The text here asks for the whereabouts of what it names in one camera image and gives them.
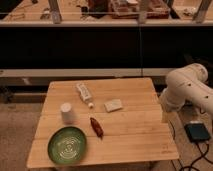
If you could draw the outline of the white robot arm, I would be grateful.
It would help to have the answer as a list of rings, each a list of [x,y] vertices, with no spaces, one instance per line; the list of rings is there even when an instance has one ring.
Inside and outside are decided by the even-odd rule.
[[[166,75],[166,88],[159,101],[166,112],[179,111],[185,101],[203,109],[213,120],[213,88],[205,84],[207,69],[199,63],[193,63],[174,69]]]

